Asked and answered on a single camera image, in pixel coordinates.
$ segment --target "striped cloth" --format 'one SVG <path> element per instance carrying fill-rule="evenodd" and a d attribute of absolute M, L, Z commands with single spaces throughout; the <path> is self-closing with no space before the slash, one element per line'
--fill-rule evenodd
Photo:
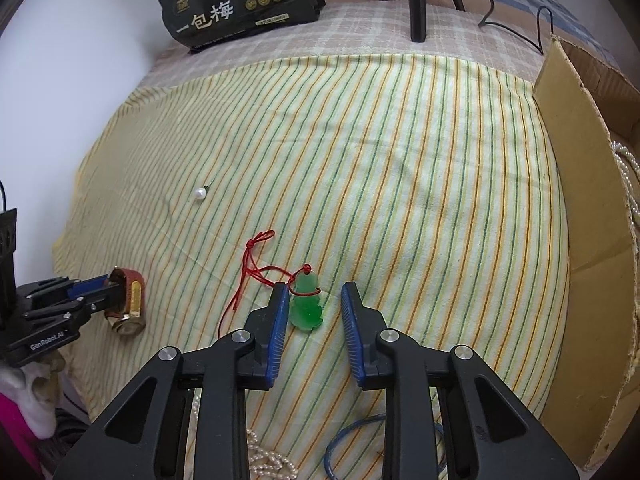
<path fill-rule="evenodd" d="M 247 424 L 299 478 L 324 478 L 332 436 L 384 411 L 383 393 L 350 378 L 348 280 L 421 344 L 472 346 L 540 414 L 564 330 L 568 238 L 530 83 L 387 54 L 267 60 L 133 92 L 82 163 L 54 248 L 59 273 L 118 265 L 147 281 L 141 336 L 120 339 L 95 318 L 67 348 L 92 416 L 159 348 L 213 343 L 244 244 L 268 228 L 276 238 L 254 249 L 258 264 L 309 262 L 322 288 L 322 326 L 289 327 L 274 388 L 247 395 Z M 269 294 L 250 281 L 224 330 Z M 337 449 L 339 478 L 380 477 L 381 431 L 362 428 Z"/>

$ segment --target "pearl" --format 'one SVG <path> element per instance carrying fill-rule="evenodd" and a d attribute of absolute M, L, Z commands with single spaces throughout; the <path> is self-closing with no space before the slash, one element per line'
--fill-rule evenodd
<path fill-rule="evenodd" d="M 207 196 L 207 188 L 205 187 L 198 187 L 194 190 L 193 192 L 193 196 L 196 200 L 204 200 Z"/>

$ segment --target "red string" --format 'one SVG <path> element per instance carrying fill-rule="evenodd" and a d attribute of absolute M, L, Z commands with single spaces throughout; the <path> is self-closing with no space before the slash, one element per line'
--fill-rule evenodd
<path fill-rule="evenodd" d="M 245 244 L 244 254 L 242 254 L 240 283 L 238 283 L 238 289 L 236 289 L 236 293 L 231 297 L 231 301 L 229 301 L 229 304 L 226 306 L 225 311 L 222 313 L 222 316 L 220 317 L 220 322 L 218 323 L 218 339 L 220 339 L 220 330 L 222 330 L 222 322 L 225 319 L 226 313 L 229 312 L 230 309 L 233 309 L 233 311 L 236 311 L 238 309 L 238 304 L 240 303 L 240 295 L 242 294 L 242 286 L 244 285 L 244 280 L 249 276 L 255 280 L 258 280 L 263 285 L 273 286 L 275 285 L 275 282 L 272 282 L 271 280 L 269 280 L 266 276 L 263 275 L 263 273 L 266 272 L 267 270 L 277 270 L 278 272 L 281 272 L 285 276 L 289 277 L 289 280 L 287 281 L 287 287 L 289 287 L 289 291 L 291 294 L 295 296 L 315 296 L 316 294 L 320 294 L 319 288 L 316 288 L 316 290 L 313 292 L 296 292 L 291 288 L 291 285 L 293 284 L 293 282 L 296 281 L 296 276 L 300 272 L 304 272 L 305 274 L 308 274 L 311 272 L 311 266 L 309 264 L 304 264 L 293 274 L 288 270 L 283 269 L 282 267 L 278 267 L 274 265 L 258 267 L 258 265 L 255 263 L 255 259 L 252 254 L 252 249 L 255 247 L 257 243 L 265 242 L 270 238 L 273 238 L 275 234 L 276 233 L 273 229 L 269 229 L 264 233 L 259 232 L 253 238 L 248 240 L 247 243 Z"/>

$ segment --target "pink fabric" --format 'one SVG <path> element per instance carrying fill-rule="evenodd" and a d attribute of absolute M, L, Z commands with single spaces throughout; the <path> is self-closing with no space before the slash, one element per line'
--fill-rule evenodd
<path fill-rule="evenodd" d="M 0 424 L 9 435 L 16 449 L 33 469 L 42 475 L 40 461 L 36 455 L 36 444 L 38 439 L 27 426 L 22 418 L 20 409 L 11 400 L 0 394 Z"/>

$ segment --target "silver screw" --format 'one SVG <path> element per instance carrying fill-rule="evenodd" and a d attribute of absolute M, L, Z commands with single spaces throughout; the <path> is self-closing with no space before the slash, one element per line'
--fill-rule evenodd
<path fill-rule="evenodd" d="M 468 346 L 464 345 L 456 346 L 456 349 L 453 351 L 453 353 L 456 355 L 456 357 L 464 360 L 471 359 L 474 356 L 474 351 Z"/>
<path fill-rule="evenodd" d="M 386 330 L 380 332 L 380 337 L 383 339 L 383 341 L 392 343 L 393 341 L 398 341 L 398 339 L 400 339 L 400 334 L 392 328 L 387 328 Z"/>
<path fill-rule="evenodd" d="M 251 332 L 247 330 L 236 330 L 232 333 L 231 339 L 236 343 L 244 343 L 245 341 L 249 341 L 251 338 Z"/>
<path fill-rule="evenodd" d="M 178 351 L 172 346 L 165 346 L 158 352 L 158 357 L 162 359 L 162 361 L 170 361 L 178 355 Z"/>

